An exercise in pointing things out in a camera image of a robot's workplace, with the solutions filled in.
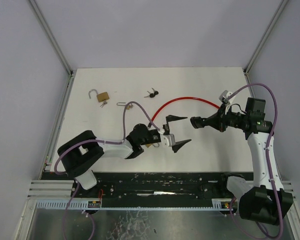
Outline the red cable lock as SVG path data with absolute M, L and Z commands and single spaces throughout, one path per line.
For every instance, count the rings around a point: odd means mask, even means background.
M 220 107 L 209 101 L 209 100 L 206 100 L 206 99 L 203 99 L 203 98 L 200 98 L 200 97 L 194 97 L 194 96 L 182 96 L 182 97 L 177 97 L 177 98 L 173 98 L 167 102 L 165 102 L 152 116 L 151 118 L 151 121 L 153 122 L 157 116 L 159 115 L 159 113 L 164 109 L 166 108 L 168 105 L 171 105 L 173 103 L 177 103 L 177 102 L 200 102 L 200 103 L 204 103 L 206 105 L 209 105 L 215 109 L 219 109 Z

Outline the black Kaijing padlock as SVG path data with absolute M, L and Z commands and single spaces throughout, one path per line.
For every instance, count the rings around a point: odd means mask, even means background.
M 205 127 L 206 118 L 200 116 L 193 116 L 190 118 L 190 123 L 195 129 L 200 129 Z

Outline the black-headed key bunch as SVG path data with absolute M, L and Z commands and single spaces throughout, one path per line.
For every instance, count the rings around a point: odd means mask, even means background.
M 153 87 L 151 88 L 152 91 L 147 91 L 147 95 L 144 98 L 155 98 L 159 92 L 157 90 L 155 90 Z

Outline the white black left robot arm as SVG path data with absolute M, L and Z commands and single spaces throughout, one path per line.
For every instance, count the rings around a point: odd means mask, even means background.
M 78 182 L 84 190 L 90 190 L 97 185 L 92 166 L 101 158 L 134 159 L 144 152 L 142 146 L 158 143 L 177 153 L 191 140 L 176 141 L 174 134 L 170 133 L 169 122 L 184 119 L 168 115 L 166 124 L 160 129 L 150 129 L 139 123 L 120 142 L 98 139 L 92 130 L 86 130 L 58 148 L 59 158 L 54 165 L 54 172 L 58 172 L 58 164 L 62 162 L 64 173 Z

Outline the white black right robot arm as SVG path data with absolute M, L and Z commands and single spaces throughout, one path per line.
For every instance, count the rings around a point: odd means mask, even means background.
M 227 174 L 226 188 L 237 198 L 242 219 L 278 226 L 292 206 L 293 196 L 278 177 L 273 124 L 265 120 L 265 105 L 264 99 L 249 97 L 244 113 L 232 112 L 231 106 L 223 103 L 210 117 L 194 116 L 190 122 L 195 129 L 212 127 L 224 132 L 233 127 L 244 132 L 252 157 L 253 186 L 239 175 Z

